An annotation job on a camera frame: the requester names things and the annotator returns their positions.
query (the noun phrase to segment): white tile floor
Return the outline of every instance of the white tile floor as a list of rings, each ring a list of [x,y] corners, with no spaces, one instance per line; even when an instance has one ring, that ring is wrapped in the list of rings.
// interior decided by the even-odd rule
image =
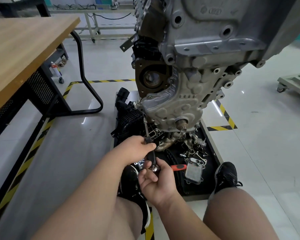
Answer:
[[[88,80],[134,78],[132,51],[121,52],[121,43],[83,42]],[[62,69],[65,84],[57,83],[62,93],[71,81],[80,80],[76,43],[69,39],[64,44],[70,60]],[[246,66],[221,100],[238,129],[211,132],[222,159],[236,165],[243,189],[259,203],[280,239],[293,240],[300,239],[300,96],[291,91],[278,93],[276,80],[294,73],[300,73],[300,50],[293,46],[263,68]],[[29,239],[110,149],[115,94],[120,87],[136,90],[136,85],[130,81],[92,86],[103,99],[104,109],[95,115],[56,119],[2,217],[0,239]],[[73,110],[99,106],[82,84],[72,87],[67,102]],[[0,175],[9,172],[38,119],[36,109],[28,104],[1,135]],[[207,126],[227,125],[213,104],[204,110],[203,120]],[[189,205],[203,217],[206,201]],[[155,238],[168,239],[155,209],[153,217]]]

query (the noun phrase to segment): red tool handle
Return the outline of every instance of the red tool handle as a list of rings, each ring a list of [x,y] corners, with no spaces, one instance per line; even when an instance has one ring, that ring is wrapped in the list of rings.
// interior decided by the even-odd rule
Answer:
[[[185,165],[185,164],[172,165],[171,168],[173,171],[180,171],[180,170],[187,169],[187,165]]]

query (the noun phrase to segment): bare leg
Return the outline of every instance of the bare leg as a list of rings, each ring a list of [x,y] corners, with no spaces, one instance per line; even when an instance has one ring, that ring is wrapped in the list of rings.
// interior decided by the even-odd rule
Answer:
[[[235,187],[213,196],[203,222],[222,240],[279,239],[257,202]]]
[[[131,201],[117,197],[110,223],[108,240],[134,240],[140,236],[142,228],[142,211]]]

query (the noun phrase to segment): engine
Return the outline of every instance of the engine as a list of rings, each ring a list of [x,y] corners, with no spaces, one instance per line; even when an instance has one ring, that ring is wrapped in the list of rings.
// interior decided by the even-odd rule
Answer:
[[[261,68],[300,33],[300,0],[136,0],[135,16],[122,50],[133,45],[136,106],[172,135],[194,131],[245,65]]]

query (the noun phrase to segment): shoe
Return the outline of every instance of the shoe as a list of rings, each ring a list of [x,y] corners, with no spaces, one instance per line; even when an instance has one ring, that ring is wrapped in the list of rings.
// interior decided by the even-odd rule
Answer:
[[[150,209],[141,193],[138,171],[134,166],[128,165],[124,168],[117,196],[132,201],[141,208],[143,214],[141,234],[145,233],[145,228],[150,225]]]
[[[237,188],[238,186],[243,186],[243,184],[238,181],[236,167],[232,162],[229,161],[222,163],[216,169],[214,178],[216,180],[216,187],[211,193],[208,202],[220,190],[223,190],[225,188]]]

